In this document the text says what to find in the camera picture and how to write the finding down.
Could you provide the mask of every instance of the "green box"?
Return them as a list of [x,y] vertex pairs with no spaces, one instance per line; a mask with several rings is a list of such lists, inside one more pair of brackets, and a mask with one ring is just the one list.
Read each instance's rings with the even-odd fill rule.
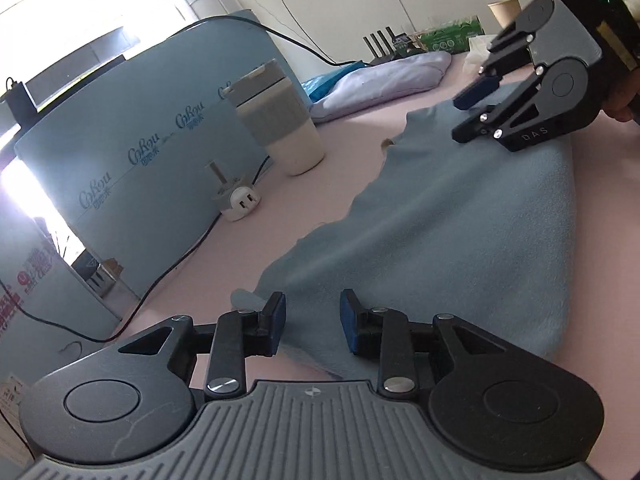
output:
[[469,38],[484,34],[477,16],[445,23],[416,34],[427,52],[445,50],[450,54],[469,52]]

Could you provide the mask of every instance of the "human hand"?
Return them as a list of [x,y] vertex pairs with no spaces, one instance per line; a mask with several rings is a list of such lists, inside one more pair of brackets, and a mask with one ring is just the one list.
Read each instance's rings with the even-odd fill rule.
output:
[[624,79],[613,85],[602,109],[612,119],[626,123],[634,118],[628,104],[640,92],[640,68],[636,68]]

